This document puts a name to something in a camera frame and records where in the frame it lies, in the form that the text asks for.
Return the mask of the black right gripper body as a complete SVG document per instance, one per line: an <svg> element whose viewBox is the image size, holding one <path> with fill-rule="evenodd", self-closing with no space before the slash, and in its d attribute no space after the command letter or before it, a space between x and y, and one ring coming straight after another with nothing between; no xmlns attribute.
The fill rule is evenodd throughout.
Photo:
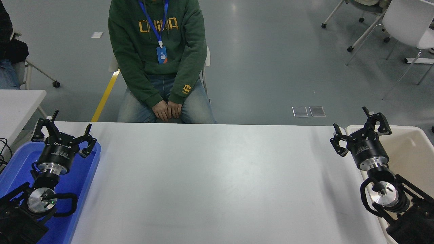
<svg viewBox="0 0 434 244"><path fill-rule="evenodd" d="M388 166L389 156L375 132L356 131L350 134L350 151L358 169L371 169Z"/></svg>

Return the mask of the person's left hand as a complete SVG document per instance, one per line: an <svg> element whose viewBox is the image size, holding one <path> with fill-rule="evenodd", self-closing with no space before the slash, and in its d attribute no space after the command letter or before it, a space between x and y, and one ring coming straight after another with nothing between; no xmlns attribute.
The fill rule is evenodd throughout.
<svg viewBox="0 0 434 244"><path fill-rule="evenodd" d="M172 101L168 101L167 103L167 115L171 118L180 118L182 111L182 104L178 104Z"/></svg>

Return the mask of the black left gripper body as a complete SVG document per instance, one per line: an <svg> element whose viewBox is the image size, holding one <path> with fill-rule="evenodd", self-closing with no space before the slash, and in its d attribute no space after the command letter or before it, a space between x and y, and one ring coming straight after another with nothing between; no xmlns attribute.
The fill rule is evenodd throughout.
<svg viewBox="0 0 434 244"><path fill-rule="evenodd" d="M38 159L38 168L50 163L61 165L63 168L71 168L78 151L79 146L77 144L70 145L69 142L46 139L45 147Z"/></svg>

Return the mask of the person's right hand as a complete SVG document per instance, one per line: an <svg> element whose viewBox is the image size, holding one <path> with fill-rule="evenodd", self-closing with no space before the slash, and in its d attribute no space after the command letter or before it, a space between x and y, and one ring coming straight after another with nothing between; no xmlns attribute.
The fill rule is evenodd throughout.
<svg viewBox="0 0 434 244"><path fill-rule="evenodd" d="M169 121L168 106L164 100L158 102L151 109L158 119L162 120L163 122Z"/></svg>

